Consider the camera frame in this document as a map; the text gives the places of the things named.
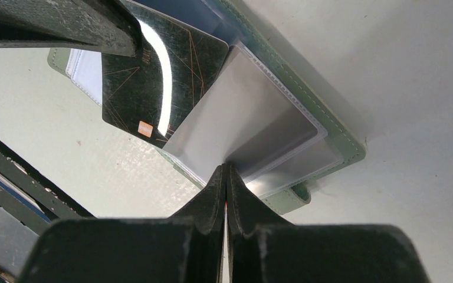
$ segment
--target black credit card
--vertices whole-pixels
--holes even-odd
[[[102,54],[103,120],[162,148],[214,83],[228,45],[143,5],[136,57]]]

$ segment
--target wallet stitching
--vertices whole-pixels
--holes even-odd
[[[56,64],[55,62],[55,58],[56,58],[56,52],[58,51],[58,48],[55,48],[54,49],[54,52],[53,52],[53,57],[51,59],[51,62],[53,63],[53,66],[56,67],[56,69],[61,72],[61,69],[58,67],[58,65]]]
[[[327,118],[329,118],[329,120],[337,127],[337,129],[348,139],[350,144],[355,148],[355,151],[357,151],[357,153],[354,156],[352,156],[351,158],[349,158],[348,160],[346,160],[345,162],[348,162],[348,161],[354,159],[355,157],[357,157],[360,154],[359,149],[354,144],[354,142],[350,139],[350,137],[348,137],[348,135],[337,125],[336,122],[334,122],[334,120],[331,117],[329,117],[329,115],[320,107],[320,105],[317,104],[317,102],[306,92],[306,90],[303,90],[303,88],[300,86],[300,84],[293,78],[292,75],[289,74],[289,72],[284,68],[284,66],[281,65],[281,67],[284,70],[284,72],[287,75],[289,75],[291,80],[296,83],[296,85],[300,88],[300,90],[306,94],[306,96],[311,100],[311,102],[313,102],[313,104],[315,104],[320,109],[320,111],[322,111],[322,113],[324,113],[324,115],[327,116]]]
[[[270,206],[270,208],[275,211],[277,214],[282,214],[282,212],[280,210],[278,210],[274,205],[272,205],[270,203],[270,201],[268,201],[268,198],[264,199],[264,201]]]
[[[72,75],[70,76],[70,80],[72,81],[72,83],[74,83],[80,90],[82,90],[87,96],[89,96],[89,98],[91,100],[93,100],[96,104],[98,104],[98,102],[93,98],[93,96],[88,93],[87,90],[85,90],[81,85],[79,85],[78,83],[76,83],[73,79],[73,77],[75,76],[76,72],[77,72],[77,66],[79,65],[79,62],[81,61],[81,56],[82,56],[82,51],[79,52],[79,55],[77,57],[77,61],[75,62],[75,66],[74,66],[74,69],[72,70]]]
[[[306,204],[306,203],[303,202],[303,199],[301,199],[300,197],[298,197],[298,198],[300,198],[300,199],[296,199],[292,193],[288,192],[287,190],[284,190],[284,191],[285,191],[285,193],[286,193],[290,198],[292,198],[295,202],[297,202],[297,203],[299,203],[299,204],[303,204],[303,205]]]

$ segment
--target white surface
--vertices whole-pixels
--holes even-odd
[[[167,217],[198,189],[46,62],[0,50],[0,139],[96,216]]]
[[[453,1],[246,2],[270,42],[367,137],[365,160],[317,182],[311,204],[286,218],[397,225],[433,282],[453,282]],[[54,76],[46,56],[0,50],[3,142],[96,215],[167,216],[192,197],[160,156]]]

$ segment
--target black metal bracket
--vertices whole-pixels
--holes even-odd
[[[0,1],[0,48],[68,47],[135,56],[140,25],[119,1]]]
[[[0,206],[39,235],[55,219],[93,216],[1,141]]]
[[[428,282],[399,229],[293,225],[228,164],[170,218],[56,223],[18,282],[220,282],[225,217],[232,282]]]

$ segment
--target card chip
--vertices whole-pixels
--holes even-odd
[[[153,131],[152,125],[149,125],[149,124],[145,123],[144,121],[140,121],[140,124],[138,125],[138,133],[140,133],[146,137],[151,137],[152,131]]]

